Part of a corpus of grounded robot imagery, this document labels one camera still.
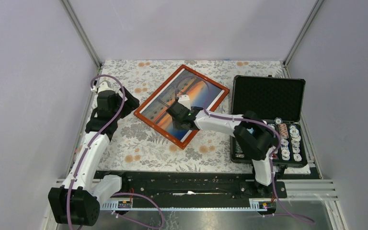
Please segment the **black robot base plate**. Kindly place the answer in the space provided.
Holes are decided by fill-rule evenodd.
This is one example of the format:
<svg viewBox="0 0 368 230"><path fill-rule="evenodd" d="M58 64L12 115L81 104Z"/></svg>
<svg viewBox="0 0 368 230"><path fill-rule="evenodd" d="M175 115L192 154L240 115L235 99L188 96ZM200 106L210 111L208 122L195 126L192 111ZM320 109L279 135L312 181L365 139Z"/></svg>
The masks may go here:
<svg viewBox="0 0 368 230"><path fill-rule="evenodd" d="M122 178L122 192L144 195L162 208L241 208L249 199L286 198L283 182L264 186L252 173L97 171Z"/></svg>

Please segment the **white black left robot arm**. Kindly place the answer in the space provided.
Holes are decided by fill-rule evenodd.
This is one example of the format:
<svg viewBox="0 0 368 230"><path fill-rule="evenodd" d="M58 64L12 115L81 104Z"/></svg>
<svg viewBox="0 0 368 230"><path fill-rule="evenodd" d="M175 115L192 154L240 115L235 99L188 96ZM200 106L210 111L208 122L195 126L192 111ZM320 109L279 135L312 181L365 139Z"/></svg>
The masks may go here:
<svg viewBox="0 0 368 230"><path fill-rule="evenodd" d="M107 86L97 92L97 106L85 127L83 145L75 163L60 187L52 187L48 200L56 223L93 226L100 208L112 194L123 197L129 183L119 176L106 176L92 185L102 154L118 128L118 120L139 107L139 100L125 88L120 93Z"/></svg>

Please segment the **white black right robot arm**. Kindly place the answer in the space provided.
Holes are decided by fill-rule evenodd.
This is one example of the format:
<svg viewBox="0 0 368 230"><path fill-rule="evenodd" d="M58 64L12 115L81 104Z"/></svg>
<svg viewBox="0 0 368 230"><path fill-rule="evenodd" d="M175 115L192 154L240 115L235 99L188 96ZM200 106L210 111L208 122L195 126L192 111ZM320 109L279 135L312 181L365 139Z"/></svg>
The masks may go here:
<svg viewBox="0 0 368 230"><path fill-rule="evenodd" d="M189 109L176 101L167 113L178 130L210 130L234 137L242 153L252 159L257 194L268 197L274 192L273 154L281 147L281 137L254 112L225 115L197 106Z"/></svg>

